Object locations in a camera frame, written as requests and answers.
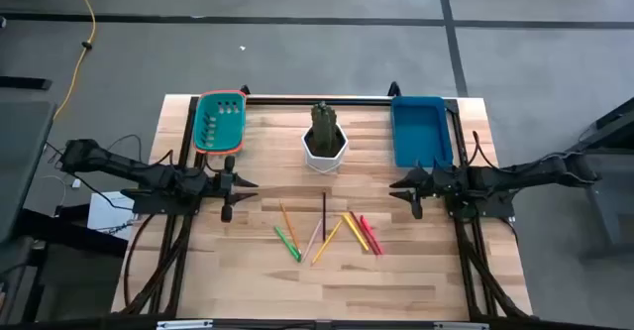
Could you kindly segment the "lilac pen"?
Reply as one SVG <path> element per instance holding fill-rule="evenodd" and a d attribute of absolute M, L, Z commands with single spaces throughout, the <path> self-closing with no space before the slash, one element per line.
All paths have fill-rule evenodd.
<path fill-rule="evenodd" d="M 315 226 L 315 228 L 314 228 L 314 230 L 313 230 L 313 232 L 311 234 L 311 237 L 309 238 L 309 241 L 308 241 L 308 244 L 306 246 L 306 249 L 304 250 L 304 253 L 302 254 L 302 258 L 301 258 L 300 263 L 303 264 L 308 259 L 308 256 L 310 254 L 311 248 L 314 245 L 315 240 L 316 240 L 318 234 L 321 232 L 322 228 L 323 228 L 323 217 L 320 218 L 319 221 L 317 222 L 317 224 L 316 224 L 316 226 Z"/>

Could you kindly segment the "yellow pencil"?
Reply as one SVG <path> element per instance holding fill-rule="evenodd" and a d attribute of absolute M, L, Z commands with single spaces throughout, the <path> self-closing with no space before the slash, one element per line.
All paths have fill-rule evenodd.
<path fill-rule="evenodd" d="M 336 224 L 336 226 L 334 227 L 334 229 L 332 230 L 332 232 L 328 235 L 328 237 L 326 238 L 326 240 L 324 241 L 324 243 L 322 244 L 320 249 L 318 250 L 317 254 L 312 259 L 311 266 L 316 264 L 320 260 L 320 258 L 322 257 L 322 255 L 325 252 L 325 250 L 327 249 L 327 247 L 331 244 L 332 240 L 335 238 L 335 235 L 337 234 L 338 230 L 340 229 L 342 223 L 343 223 L 343 220 L 340 219 L 338 221 L 338 223 Z"/>

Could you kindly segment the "black aluminium table frame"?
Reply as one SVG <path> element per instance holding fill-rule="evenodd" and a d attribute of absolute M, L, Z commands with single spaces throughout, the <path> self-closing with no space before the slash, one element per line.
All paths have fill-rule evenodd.
<path fill-rule="evenodd" d="M 415 219 L 405 201 L 389 195 L 404 176 L 392 150 L 386 96 L 331 96 L 349 146 L 336 171 L 305 162 L 301 137 L 310 127 L 315 95 L 249 98 L 246 139 L 237 173 L 258 195 L 239 202 L 232 221 L 219 200 L 194 217 L 177 313 L 181 317 L 319 320 L 464 320 L 468 316 L 455 225 L 439 198 L 423 201 Z M 320 260 L 318 234 L 298 263 L 273 230 L 292 242 L 279 200 L 289 214 L 301 254 L 322 218 L 327 237 L 343 223 Z M 365 251 L 343 214 L 365 216 L 383 254 Z"/>

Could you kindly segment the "yellow pen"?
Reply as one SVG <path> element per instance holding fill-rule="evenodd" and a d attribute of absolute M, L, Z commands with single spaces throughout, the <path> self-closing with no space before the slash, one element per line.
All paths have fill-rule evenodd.
<path fill-rule="evenodd" d="M 349 214 L 343 214 L 342 217 L 346 221 L 346 223 L 349 225 L 351 231 L 355 235 L 356 239 L 358 240 L 358 242 L 360 243 L 362 248 L 365 251 L 369 251 L 370 247 L 369 247 L 368 243 L 366 242 L 365 238 L 362 236 L 361 232 L 359 231 L 359 229 L 355 225 L 355 223 L 352 220 L 352 218 L 350 217 L 350 215 Z"/>

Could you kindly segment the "orange pencil with eraser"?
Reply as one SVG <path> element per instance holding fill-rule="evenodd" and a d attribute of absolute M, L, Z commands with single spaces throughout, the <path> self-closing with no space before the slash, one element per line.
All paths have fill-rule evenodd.
<path fill-rule="evenodd" d="M 301 255 L 302 255 L 302 254 L 301 254 L 301 250 L 300 250 L 300 247 L 299 247 L 299 245 L 298 245 L 297 238 L 296 238 L 296 235 L 295 235 L 295 232 L 294 232 L 293 226 L 292 226 L 292 224 L 291 224 L 291 222 L 290 222 L 289 214 L 288 214 L 288 212 L 286 211 L 286 208 L 285 208 L 285 206 L 284 206 L 284 204 L 283 204 L 283 202 L 282 202 L 282 200 L 281 200 L 281 199 L 279 200 L 279 206 L 280 206 L 280 209 L 281 209 L 281 212 L 282 212 L 283 218 L 284 218 L 284 220 L 285 220 L 285 223 L 286 223 L 286 225 L 287 225 L 288 231 L 289 231 L 289 233 L 290 233 L 290 236 L 291 236 L 291 240 L 292 240 L 292 242 L 293 242 L 293 245 L 294 245 L 295 249 L 297 250 L 298 255 L 299 255 L 299 256 L 300 256 L 300 258 L 301 258 Z"/>

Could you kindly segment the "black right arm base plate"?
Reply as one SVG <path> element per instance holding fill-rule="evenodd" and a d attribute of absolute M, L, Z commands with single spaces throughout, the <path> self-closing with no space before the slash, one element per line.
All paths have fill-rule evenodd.
<path fill-rule="evenodd" d="M 444 196 L 444 200 L 448 213 L 452 217 L 510 218 L 514 216 L 512 201 L 518 192 L 518 189 L 495 191 L 491 187 L 468 188 L 450 192 Z"/>

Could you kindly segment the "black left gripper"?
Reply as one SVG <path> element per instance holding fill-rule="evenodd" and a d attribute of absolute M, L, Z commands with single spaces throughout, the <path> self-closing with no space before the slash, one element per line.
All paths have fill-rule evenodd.
<path fill-rule="evenodd" d="M 200 195 L 202 197 L 215 197 L 223 200 L 221 207 L 221 221 L 229 223 L 233 218 L 233 205 L 250 197 L 257 196 L 256 192 L 233 193 L 233 182 L 236 186 L 257 187 L 253 182 L 243 179 L 237 173 L 234 174 L 235 157 L 227 156 L 224 166 L 213 169 L 207 160 L 207 155 L 197 155 L 194 164 L 199 167 L 206 177 Z"/>

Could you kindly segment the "white paper sheet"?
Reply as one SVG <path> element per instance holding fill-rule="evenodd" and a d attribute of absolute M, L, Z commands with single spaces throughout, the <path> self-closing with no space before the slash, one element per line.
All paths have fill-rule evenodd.
<path fill-rule="evenodd" d="M 137 216 L 132 212 L 134 201 L 121 192 L 91 195 L 87 227 L 129 241 Z"/>

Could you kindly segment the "pink pen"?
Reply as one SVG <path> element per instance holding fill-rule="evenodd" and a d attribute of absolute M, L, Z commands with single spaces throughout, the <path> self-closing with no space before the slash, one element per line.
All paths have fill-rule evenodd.
<path fill-rule="evenodd" d="M 361 216 L 360 221 L 362 222 L 362 225 L 366 230 L 366 233 L 370 239 L 370 243 L 373 247 L 373 250 L 375 251 L 377 255 L 382 255 L 383 249 L 380 243 L 378 242 L 378 240 L 376 239 L 375 233 L 372 230 L 372 227 L 370 226 L 370 223 L 368 222 L 367 218 L 365 216 Z"/>

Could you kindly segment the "black floor bar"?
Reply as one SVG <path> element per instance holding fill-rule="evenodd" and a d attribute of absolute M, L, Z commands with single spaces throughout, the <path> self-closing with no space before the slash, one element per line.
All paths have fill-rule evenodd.
<path fill-rule="evenodd" d="M 0 88 L 49 90 L 52 83 L 44 78 L 0 76 Z"/>

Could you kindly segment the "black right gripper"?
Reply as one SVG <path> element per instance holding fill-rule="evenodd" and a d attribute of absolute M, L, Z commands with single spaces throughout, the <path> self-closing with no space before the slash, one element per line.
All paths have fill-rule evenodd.
<path fill-rule="evenodd" d="M 462 167 L 435 165 L 431 171 L 422 167 L 411 169 L 404 178 L 392 183 L 390 188 L 413 188 L 392 191 L 390 196 L 412 203 L 415 219 L 423 216 L 422 199 L 446 195 L 459 195 L 467 187 L 467 170 Z"/>

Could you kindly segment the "green basket orange rim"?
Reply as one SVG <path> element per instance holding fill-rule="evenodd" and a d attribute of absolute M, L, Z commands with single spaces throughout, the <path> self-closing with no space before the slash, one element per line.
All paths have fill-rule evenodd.
<path fill-rule="evenodd" d="M 199 96 L 193 124 L 193 147 L 198 153 L 221 156 L 240 151 L 246 128 L 247 94 L 241 90 L 212 90 Z"/>

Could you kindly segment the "green pen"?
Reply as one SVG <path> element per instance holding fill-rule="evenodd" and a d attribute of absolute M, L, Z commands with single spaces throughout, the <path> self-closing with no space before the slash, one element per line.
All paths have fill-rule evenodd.
<path fill-rule="evenodd" d="M 285 235 L 283 234 L 283 232 L 281 231 L 279 227 L 274 226 L 273 230 L 276 233 L 276 235 L 279 237 L 281 242 L 284 244 L 288 252 L 291 254 L 291 256 L 295 259 L 295 261 L 299 263 L 301 261 L 301 256 L 299 251 L 295 248 L 295 246 L 291 242 L 288 241 L 288 239 L 285 237 Z"/>

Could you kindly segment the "white hexagonal plant pot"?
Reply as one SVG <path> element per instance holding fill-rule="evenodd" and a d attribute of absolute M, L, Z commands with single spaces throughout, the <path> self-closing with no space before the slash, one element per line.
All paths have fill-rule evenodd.
<path fill-rule="evenodd" d="M 341 125 L 339 123 L 336 124 L 337 127 L 337 145 L 339 146 L 339 150 L 333 157 L 319 157 L 314 155 L 308 144 L 308 139 L 312 136 L 312 128 L 309 127 L 303 136 L 301 137 L 302 146 L 304 149 L 305 162 L 312 169 L 320 172 L 320 173 L 329 173 L 336 171 L 337 168 L 343 162 L 344 154 L 349 146 L 349 140 L 346 133 L 342 130 Z"/>

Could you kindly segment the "green cactus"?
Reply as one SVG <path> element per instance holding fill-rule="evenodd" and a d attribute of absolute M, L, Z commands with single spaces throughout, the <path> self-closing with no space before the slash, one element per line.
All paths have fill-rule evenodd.
<path fill-rule="evenodd" d="M 310 139 L 311 151 L 315 156 L 331 158 L 338 143 L 337 115 L 335 110 L 321 101 L 311 109 L 312 137 Z"/>

